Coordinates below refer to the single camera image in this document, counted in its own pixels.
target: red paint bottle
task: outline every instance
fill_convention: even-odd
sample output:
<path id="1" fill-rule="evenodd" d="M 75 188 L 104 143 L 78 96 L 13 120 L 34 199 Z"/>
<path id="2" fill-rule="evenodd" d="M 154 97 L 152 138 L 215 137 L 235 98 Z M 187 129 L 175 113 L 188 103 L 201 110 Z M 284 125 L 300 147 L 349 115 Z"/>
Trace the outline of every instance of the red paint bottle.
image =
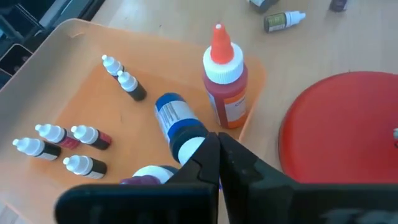
<path id="1" fill-rule="evenodd" d="M 93 146 L 99 150 L 107 149 L 112 143 L 112 138 L 109 135 L 90 126 L 73 126 L 70 131 L 73 133 L 73 136 L 82 143 Z"/>
<path id="2" fill-rule="evenodd" d="M 229 129 L 242 126 L 248 116 L 248 69 L 242 49 L 231 42 L 223 24 L 213 28 L 211 46 L 203 54 L 203 67 L 203 81 L 217 122 Z"/>
<path id="3" fill-rule="evenodd" d="M 42 138 L 61 147 L 75 149 L 80 144 L 80 141 L 75 139 L 71 132 L 57 125 L 38 124 L 35 126 L 35 130 Z"/>

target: bottle label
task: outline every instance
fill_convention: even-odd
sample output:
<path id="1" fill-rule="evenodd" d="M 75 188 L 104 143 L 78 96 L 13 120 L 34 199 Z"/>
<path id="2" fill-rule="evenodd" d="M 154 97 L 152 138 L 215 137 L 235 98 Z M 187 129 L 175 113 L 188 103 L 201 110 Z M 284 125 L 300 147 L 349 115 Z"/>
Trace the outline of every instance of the bottle label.
<path id="1" fill-rule="evenodd" d="M 111 136 L 108 136 L 107 134 L 103 133 L 102 131 L 99 132 L 99 138 L 103 141 L 106 141 L 108 144 L 112 143 L 112 138 Z"/>
<path id="2" fill-rule="evenodd" d="M 285 29 L 286 16 L 284 13 L 278 13 L 267 17 L 269 32 Z"/>
<path id="3" fill-rule="evenodd" d="M 229 128 L 237 128 L 246 120 L 246 90 L 238 95 L 224 99 L 226 119 Z"/>
<path id="4" fill-rule="evenodd" d="M 80 141 L 75 139 L 73 137 L 73 134 L 69 131 L 67 131 L 67 135 L 65 136 L 65 138 L 63 139 L 63 141 L 61 141 L 60 143 L 58 143 L 59 146 L 61 147 L 65 147 L 65 148 L 69 148 L 69 149 L 74 149 L 76 148 L 78 145 L 80 144 Z"/>
<path id="5" fill-rule="evenodd" d="M 39 156 L 36 156 L 37 158 L 41 158 L 41 159 L 46 159 L 46 160 L 54 160 L 54 159 L 56 159 L 58 156 L 55 156 L 55 155 L 53 155 L 53 154 L 49 154 L 49 153 L 46 153 L 46 152 L 43 152 L 43 153 L 41 153 L 41 155 L 39 155 Z"/>
<path id="6" fill-rule="evenodd" d="M 217 112 L 216 100 L 214 99 L 214 96 L 211 93 L 207 92 L 207 95 L 209 96 L 211 107 L 213 108 L 214 114 L 216 115 L 217 123 L 221 125 L 220 117 L 218 116 Z"/>
<path id="7" fill-rule="evenodd" d="M 179 100 L 166 103 L 159 110 L 157 110 L 155 107 L 155 115 L 159 121 L 160 127 L 167 142 L 170 142 L 170 138 L 176 131 L 174 130 L 176 128 L 173 128 L 173 125 L 175 125 L 177 122 L 185 119 L 194 119 L 200 123 L 187 103 Z"/>
<path id="8" fill-rule="evenodd" d="M 250 1 L 258 7 L 261 7 L 261 4 L 264 2 L 264 0 L 250 0 Z"/>
<path id="9" fill-rule="evenodd" d="M 101 179 L 103 176 L 104 174 L 95 171 L 91 171 L 89 174 L 85 175 L 85 177 L 89 177 L 92 179 Z"/>

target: black device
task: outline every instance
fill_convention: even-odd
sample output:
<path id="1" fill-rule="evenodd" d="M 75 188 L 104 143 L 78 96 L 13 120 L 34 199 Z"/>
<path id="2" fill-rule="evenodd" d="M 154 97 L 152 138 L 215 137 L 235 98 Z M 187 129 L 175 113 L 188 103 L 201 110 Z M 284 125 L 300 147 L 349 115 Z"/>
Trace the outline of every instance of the black device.
<path id="1" fill-rule="evenodd" d="M 398 223 L 397 185 L 300 184 L 225 133 L 210 133 L 164 185 L 82 185 L 55 207 L 66 223 L 217 223 L 218 177 L 231 224 Z"/>

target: orange nozzle cap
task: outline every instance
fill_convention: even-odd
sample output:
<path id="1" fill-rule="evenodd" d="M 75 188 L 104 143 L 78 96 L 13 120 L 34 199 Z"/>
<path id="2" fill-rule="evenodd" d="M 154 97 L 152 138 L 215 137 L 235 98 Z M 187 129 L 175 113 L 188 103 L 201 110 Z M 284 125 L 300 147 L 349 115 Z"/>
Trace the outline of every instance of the orange nozzle cap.
<path id="1" fill-rule="evenodd" d="M 219 64 L 228 63 L 234 57 L 231 38 L 223 24 L 217 24 L 213 28 L 210 56 L 215 63 Z"/>

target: white bottle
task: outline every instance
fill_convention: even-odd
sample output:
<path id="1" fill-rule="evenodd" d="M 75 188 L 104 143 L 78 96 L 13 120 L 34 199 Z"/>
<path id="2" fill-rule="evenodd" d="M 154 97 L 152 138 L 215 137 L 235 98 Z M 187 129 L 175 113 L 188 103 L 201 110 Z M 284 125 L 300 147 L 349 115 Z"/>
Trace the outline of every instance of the white bottle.
<path id="1" fill-rule="evenodd" d="M 112 143 L 110 136 L 91 126 L 73 126 L 70 131 L 73 133 L 73 137 L 82 143 L 93 146 L 99 150 L 107 149 Z"/>
<path id="2" fill-rule="evenodd" d="M 147 92 L 141 83 L 130 73 L 118 71 L 118 82 L 135 101 L 141 101 L 147 96 Z"/>
<path id="3" fill-rule="evenodd" d="M 102 178 L 107 171 L 106 164 L 88 156 L 74 155 L 63 159 L 70 172 L 76 175 L 83 175 L 92 179 Z"/>
<path id="4" fill-rule="evenodd" d="M 59 146 L 39 139 L 15 139 L 12 144 L 16 146 L 20 152 L 50 161 L 58 158 L 61 154 L 61 148 Z"/>
<path id="5" fill-rule="evenodd" d="M 118 79 L 118 71 L 124 71 L 124 66 L 118 60 L 107 55 L 102 55 L 103 65 L 113 78 Z"/>
<path id="6" fill-rule="evenodd" d="M 80 141 L 75 139 L 71 132 L 57 125 L 38 124 L 35 126 L 35 130 L 42 138 L 61 147 L 74 149 L 80 144 Z"/>

